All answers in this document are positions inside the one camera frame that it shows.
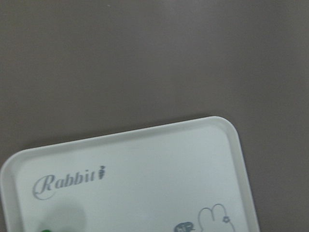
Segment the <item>cream rabbit tray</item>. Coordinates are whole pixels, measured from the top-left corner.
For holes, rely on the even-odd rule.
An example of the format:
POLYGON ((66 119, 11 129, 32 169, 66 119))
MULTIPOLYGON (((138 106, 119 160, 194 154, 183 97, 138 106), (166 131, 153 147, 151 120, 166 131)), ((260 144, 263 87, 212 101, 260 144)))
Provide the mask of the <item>cream rabbit tray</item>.
POLYGON ((257 232, 235 127, 210 116, 26 149, 0 171, 9 232, 257 232))

